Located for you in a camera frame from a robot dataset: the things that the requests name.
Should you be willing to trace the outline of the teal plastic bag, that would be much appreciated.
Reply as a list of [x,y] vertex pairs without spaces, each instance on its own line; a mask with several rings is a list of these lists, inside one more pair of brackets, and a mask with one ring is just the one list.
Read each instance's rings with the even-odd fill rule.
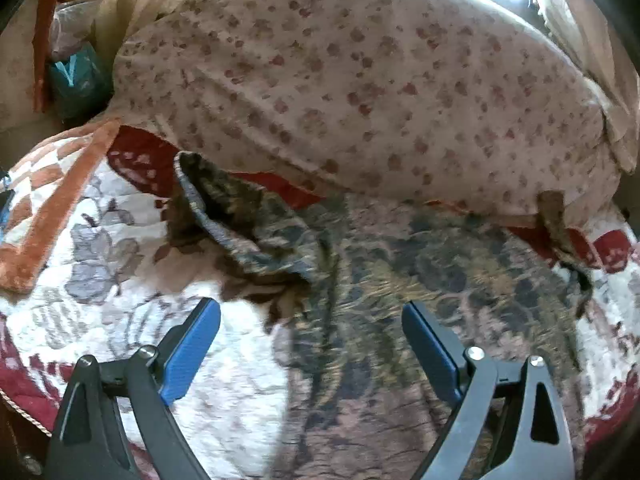
[[111,74],[88,42],[66,60],[51,62],[48,70],[55,108],[64,122],[95,115],[111,99]]

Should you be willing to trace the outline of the pink floral pillow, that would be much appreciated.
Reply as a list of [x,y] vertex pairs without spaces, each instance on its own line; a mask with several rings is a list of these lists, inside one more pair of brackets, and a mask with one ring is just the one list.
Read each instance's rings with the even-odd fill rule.
[[184,0],[113,77],[127,125],[320,193],[528,217],[560,191],[579,226],[620,182],[584,76],[488,0]]

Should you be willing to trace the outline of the dark patterned small garment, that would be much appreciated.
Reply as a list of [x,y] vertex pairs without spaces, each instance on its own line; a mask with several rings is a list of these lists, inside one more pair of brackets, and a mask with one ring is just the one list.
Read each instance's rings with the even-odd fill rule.
[[524,240],[476,216],[341,194],[294,209],[199,154],[175,159],[170,230],[210,240],[224,299],[269,304],[288,330],[288,414],[275,479],[407,479],[445,425],[401,311],[423,302],[465,344],[546,358],[585,458],[576,318],[584,269],[555,274]]

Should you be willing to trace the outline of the white red floral bedspread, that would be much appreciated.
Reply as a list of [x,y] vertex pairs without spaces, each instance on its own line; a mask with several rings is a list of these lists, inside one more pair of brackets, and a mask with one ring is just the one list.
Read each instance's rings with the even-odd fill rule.
[[[32,447],[47,463],[77,361],[86,354],[100,363],[122,360],[146,344],[156,346],[210,298],[220,305],[218,333],[171,414],[206,479],[274,479],[270,468],[290,400],[288,330],[269,323],[266,302],[224,299],[230,278],[215,243],[172,237],[179,153],[154,134],[120,126],[32,291],[1,287],[1,399],[34,428]],[[275,177],[231,175],[277,193],[294,209],[324,200]],[[536,228],[503,229],[529,244],[561,278],[572,264],[584,269],[576,342],[585,458],[573,479],[592,478],[620,454],[622,429],[636,424],[638,260],[607,257],[603,240],[567,229],[555,193],[544,194]],[[140,479],[161,479],[130,402],[119,398],[117,404]],[[491,442],[486,428],[460,479],[480,478]]]

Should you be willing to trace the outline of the beige curtain fabric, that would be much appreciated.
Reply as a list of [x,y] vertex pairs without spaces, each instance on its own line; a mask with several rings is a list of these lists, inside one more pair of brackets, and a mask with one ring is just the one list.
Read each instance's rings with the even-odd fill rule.
[[605,114],[608,142],[620,169],[639,157],[639,74],[594,0],[537,0],[554,40],[587,77]]

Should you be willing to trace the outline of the orange white patterned blanket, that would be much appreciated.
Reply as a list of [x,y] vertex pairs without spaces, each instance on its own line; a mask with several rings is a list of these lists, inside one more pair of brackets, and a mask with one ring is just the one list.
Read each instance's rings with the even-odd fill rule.
[[32,291],[119,128],[119,120],[104,119],[57,133],[11,168],[9,189],[16,195],[1,229],[3,289]]

